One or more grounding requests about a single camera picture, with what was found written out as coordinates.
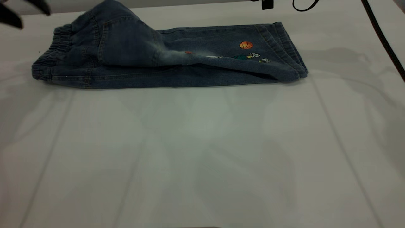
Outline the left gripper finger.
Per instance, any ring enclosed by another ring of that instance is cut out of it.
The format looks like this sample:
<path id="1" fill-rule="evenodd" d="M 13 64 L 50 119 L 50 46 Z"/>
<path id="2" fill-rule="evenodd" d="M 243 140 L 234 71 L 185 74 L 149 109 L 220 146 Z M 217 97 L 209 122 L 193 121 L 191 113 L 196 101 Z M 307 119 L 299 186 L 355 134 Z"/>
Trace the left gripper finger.
<path id="1" fill-rule="evenodd" d="M 50 7 L 45 0 L 26 0 L 26 1 L 35 6 L 37 9 L 39 9 L 43 14 L 47 16 L 51 15 Z"/>
<path id="2" fill-rule="evenodd" d="M 0 4 L 0 23 L 20 30 L 23 29 L 23 23 L 19 15 L 7 8 L 4 4 Z"/>

